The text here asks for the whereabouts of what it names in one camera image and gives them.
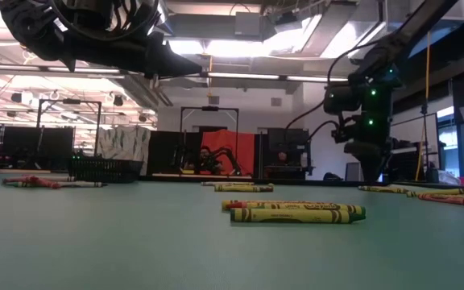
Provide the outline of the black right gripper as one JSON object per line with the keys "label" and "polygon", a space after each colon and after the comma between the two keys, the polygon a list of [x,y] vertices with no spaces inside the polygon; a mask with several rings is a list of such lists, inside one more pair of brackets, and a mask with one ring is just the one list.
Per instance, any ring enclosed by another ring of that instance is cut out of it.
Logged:
{"label": "black right gripper", "polygon": [[358,159],[364,180],[376,182],[387,167],[392,154],[394,141],[392,137],[378,143],[373,140],[353,139],[344,146],[344,152]]}

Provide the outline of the green crayon yellow wrapper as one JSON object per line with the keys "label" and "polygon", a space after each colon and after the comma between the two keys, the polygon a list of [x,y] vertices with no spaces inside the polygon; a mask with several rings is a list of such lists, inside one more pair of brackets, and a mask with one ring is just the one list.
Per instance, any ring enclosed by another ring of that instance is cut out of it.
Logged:
{"label": "green crayon yellow wrapper", "polygon": [[360,213],[345,210],[231,209],[232,222],[351,224],[365,220]]}
{"label": "green crayon yellow wrapper", "polygon": [[345,210],[351,213],[365,215],[367,210],[361,205],[340,205],[340,204],[312,204],[312,203],[276,203],[279,209],[302,209],[302,210]]}

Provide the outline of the person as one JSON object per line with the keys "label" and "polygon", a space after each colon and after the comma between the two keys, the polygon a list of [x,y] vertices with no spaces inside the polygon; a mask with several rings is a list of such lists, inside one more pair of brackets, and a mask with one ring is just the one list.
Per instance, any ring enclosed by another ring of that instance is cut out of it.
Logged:
{"label": "person", "polygon": [[200,171],[212,172],[215,168],[215,158],[211,156],[209,147],[202,146],[199,153],[198,165]]}
{"label": "person", "polygon": [[274,165],[277,166],[288,166],[292,165],[292,157],[286,151],[279,151]]}

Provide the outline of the orange crayon yellow wrapper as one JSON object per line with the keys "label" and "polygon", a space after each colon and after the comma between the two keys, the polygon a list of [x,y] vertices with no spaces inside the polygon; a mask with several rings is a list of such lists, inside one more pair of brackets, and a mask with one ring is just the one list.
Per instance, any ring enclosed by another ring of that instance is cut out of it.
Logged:
{"label": "orange crayon yellow wrapper", "polygon": [[273,203],[312,203],[312,204],[327,204],[331,202],[322,202],[322,201],[281,201],[281,200],[223,200],[221,202],[222,206],[231,205],[237,202],[273,202]]}

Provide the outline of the black plastic basket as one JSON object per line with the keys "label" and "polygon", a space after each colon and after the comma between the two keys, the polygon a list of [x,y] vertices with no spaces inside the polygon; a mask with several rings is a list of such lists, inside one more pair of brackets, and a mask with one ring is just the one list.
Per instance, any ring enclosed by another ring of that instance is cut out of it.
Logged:
{"label": "black plastic basket", "polygon": [[141,161],[73,156],[68,174],[81,181],[128,184],[139,179],[142,167]]}

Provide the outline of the black table frame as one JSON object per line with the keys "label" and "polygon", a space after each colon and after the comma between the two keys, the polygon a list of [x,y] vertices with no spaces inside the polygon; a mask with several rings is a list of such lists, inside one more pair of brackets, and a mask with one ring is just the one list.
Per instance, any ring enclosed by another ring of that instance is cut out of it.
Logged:
{"label": "black table frame", "polygon": [[251,176],[210,176],[210,175],[183,175],[183,174],[163,174],[156,173],[150,176],[141,176],[139,181],[154,182],[193,182],[201,183],[204,181],[220,182],[253,182],[256,184],[275,184],[275,185],[295,185],[295,186],[322,186],[322,187],[357,187],[362,185],[370,186],[396,186],[396,187],[417,187],[423,189],[461,189],[462,186],[451,184],[430,184],[423,182],[395,182],[394,184],[383,182],[368,181],[323,181],[323,180],[288,180],[288,179],[255,179]]}

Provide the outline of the black partition panel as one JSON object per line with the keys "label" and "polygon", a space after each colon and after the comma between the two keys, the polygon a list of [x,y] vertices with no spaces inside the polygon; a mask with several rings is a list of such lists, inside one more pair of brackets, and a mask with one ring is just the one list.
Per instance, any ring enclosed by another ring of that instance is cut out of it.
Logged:
{"label": "black partition panel", "polygon": [[0,126],[0,169],[64,170],[73,136],[70,127]]}
{"label": "black partition panel", "polygon": [[202,133],[152,131],[148,148],[147,174],[181,173],[199,154]]}

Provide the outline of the grey ceiling box unit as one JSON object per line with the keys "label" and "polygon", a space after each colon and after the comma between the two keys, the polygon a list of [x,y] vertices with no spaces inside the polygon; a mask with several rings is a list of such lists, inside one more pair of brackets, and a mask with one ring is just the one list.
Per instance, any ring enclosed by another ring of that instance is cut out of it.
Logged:
{"label": "grey ceiling box unit", "polygon": [[240,36],[259,36],[261,17],[250,12],[236,12],[234,33]]}

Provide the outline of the orange backdrop cloth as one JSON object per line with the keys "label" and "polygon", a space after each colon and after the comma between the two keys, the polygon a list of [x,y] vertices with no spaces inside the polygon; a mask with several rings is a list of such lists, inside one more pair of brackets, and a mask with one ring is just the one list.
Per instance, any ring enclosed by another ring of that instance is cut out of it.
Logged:
{"label": "orange backdrop cloth", "polygon": [[216,151],[221,147],[231,150],[243,176],[254,173],[255,164],[255,135],[252,133],[236,133],[231,130],[205,132],[201,145]]}

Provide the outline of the red crayon yellow wrapper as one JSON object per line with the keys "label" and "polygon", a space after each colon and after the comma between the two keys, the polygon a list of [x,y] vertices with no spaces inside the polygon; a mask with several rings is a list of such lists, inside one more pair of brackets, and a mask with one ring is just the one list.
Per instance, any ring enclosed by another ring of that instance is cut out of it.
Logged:
{"label": "red crayon yellow wrapper", "polygon": [[279,209],[280,205],[269,202],[253,202],[253,201],[223,201],[222,208],[229,209]]}

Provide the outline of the grey trash bin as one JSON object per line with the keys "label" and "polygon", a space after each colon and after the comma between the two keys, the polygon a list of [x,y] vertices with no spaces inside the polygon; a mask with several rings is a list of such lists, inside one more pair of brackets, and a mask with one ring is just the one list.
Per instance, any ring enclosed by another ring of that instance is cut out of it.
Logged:
{"label": "grey trash bin", "polygon": [[363,170],[360,163],[347,163],[346,164],[346,181],[364,181]]}

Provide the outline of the pink striped crayon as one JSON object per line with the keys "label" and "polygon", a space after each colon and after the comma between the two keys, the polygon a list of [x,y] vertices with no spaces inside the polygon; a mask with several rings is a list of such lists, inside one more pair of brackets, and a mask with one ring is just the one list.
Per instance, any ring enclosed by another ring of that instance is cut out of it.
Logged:
{"label": "pink striped crayon", "polygon": [[464,205],[464,197],[461,196],[420,194],[417,197],[424,201],[435,201],[454,205]]}

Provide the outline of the white patterned curtain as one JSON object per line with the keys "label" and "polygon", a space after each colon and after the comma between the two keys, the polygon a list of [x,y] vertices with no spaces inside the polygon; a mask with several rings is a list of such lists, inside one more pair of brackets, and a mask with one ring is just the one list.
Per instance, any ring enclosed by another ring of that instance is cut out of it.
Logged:
{"label": "white patterned curtain", "polygon": [[151,131],[140,126],[118,126],[98,130],[98,153],[105,159],[142,163],[140,175],[147,174]]}

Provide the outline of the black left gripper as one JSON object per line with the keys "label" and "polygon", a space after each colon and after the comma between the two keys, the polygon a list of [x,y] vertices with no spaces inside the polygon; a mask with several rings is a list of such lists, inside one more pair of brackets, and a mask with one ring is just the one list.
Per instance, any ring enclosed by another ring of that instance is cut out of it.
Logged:
{"label": "black left gripper", "polygon": [[67,28],[65,43],[76,60],[173,78],[200,74],[202,67],[176,54],[154,31],[160,0],[50,0]]}

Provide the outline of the green table mat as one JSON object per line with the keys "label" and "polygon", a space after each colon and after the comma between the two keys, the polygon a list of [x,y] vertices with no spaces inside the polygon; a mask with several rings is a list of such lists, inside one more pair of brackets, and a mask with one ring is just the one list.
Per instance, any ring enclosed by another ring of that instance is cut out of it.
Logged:
{"label": "green table mat", "polygon": [[198,183],[9,188],[0,290],[464,290],[464,206],[356,188],[262,199],[362,205],[351,225],[233,223]]}

